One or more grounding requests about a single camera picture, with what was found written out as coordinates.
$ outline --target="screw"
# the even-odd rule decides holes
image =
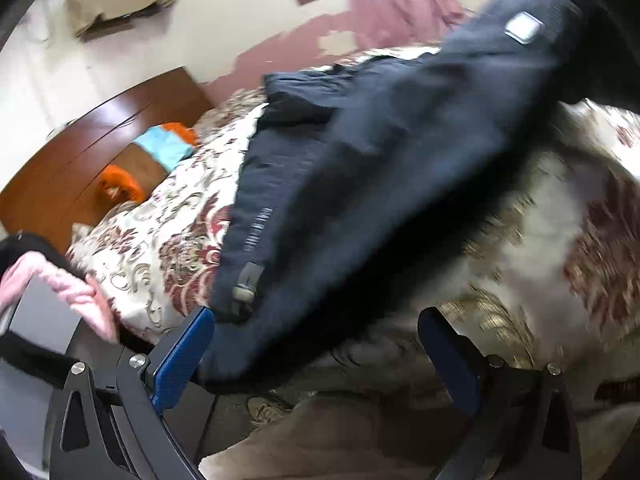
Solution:
[[[504,359],[499,355],[491,354],[487,356],[487,361],[489,361],[489,366],[491,368],[502,368],[504,366]]]
[[[146,362],[146,357],[142,354],[135,354],[129,359],[129,366],[132,368],[140,368]]]
[[[546,369],[551,375],[560,375],[562,373],[562,369],[555,363],[549,363]]]
[[[71,373],[73,375],[79,375],[84,372],[85,368],[84,363],[76,363],[71,367]]]

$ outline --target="pink wall paint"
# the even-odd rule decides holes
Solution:
[[[348,11],[316,16],[298,28],[272,36],[240,54],[233,72],[205,83],[205,92],[215,105],[219,105],[239,88],[259,86],[265,73],[330,64],[350,52],[339,56],[324,54],[318,43],[320,38],[330,35],[332,31],[351,29]]]

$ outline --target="pink fabric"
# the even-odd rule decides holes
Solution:
[[[113,313],[107,300],[100,292],[100,286],[93,278],[87,282],[79,280],[64,269],[59,269],[35,251],[24,253],[0,280],[0,314],[24,294],[29,280],[38,276],[66,301],[71,310],[77,312],[101,338],[117,342]]]
[[[458,0],[349,0],[361,48],[439,40],[464,15]]]

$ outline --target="orange cloth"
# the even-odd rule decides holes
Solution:
[[[125,202],[133,200],[141,203],[145,199],[142,188],[131,176],[129,171],[125,171],[113,164],[108,165],[100,174],[100,188],[114,202]]]
[[[187,128],[182,123],[165,123],[160,124],[165,130],[168,132],[173,132],[178,137],[180,137],[184,142],[190,144],[191,146],[196,145],[196,132],[194,132],[191,128]]]

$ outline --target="beige sneaker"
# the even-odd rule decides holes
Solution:
[[[275,422],[291,411],[283,403],[267,397],[249,397],[246,401],[246,408],[255,424]]]

